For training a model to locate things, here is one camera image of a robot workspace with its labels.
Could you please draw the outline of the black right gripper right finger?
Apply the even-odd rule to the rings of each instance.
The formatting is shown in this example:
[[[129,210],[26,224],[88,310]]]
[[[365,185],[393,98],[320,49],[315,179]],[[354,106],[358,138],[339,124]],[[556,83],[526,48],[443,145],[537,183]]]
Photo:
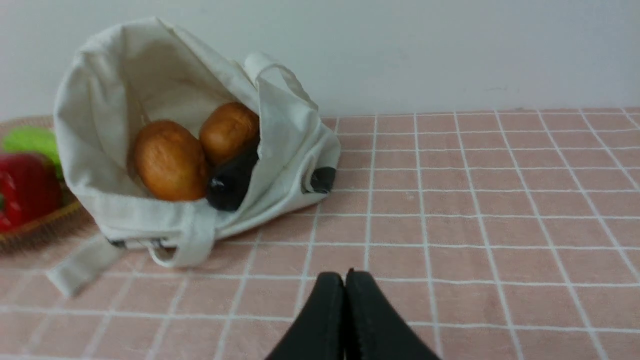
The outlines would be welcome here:
[[[374,277],[350,269],[345,278],[348,360],[438,360],[391,305]]]

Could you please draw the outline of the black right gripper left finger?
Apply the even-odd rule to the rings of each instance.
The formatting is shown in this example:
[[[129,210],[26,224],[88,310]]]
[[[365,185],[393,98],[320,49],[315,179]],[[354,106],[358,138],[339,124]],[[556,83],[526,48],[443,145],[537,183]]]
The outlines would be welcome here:
[[[336,272],[321,272],[311,293],[268,360],[343,360],[345,285]]]

